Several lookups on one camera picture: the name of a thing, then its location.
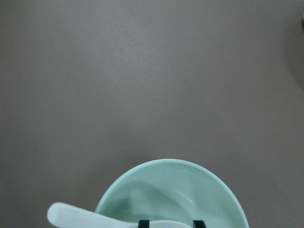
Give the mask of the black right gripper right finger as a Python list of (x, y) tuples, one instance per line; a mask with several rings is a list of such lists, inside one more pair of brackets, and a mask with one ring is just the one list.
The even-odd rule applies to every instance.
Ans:
[(194, 220), (193, 228), (205, 228), (205, 222), (203, 220)]

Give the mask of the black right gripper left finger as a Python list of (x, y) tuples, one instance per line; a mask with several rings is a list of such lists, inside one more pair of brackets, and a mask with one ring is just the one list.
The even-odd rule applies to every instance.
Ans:
[(138, 228), (149, 228), (150, 227), (150, 221), (149, 220), (140, 220), (138, 222)]

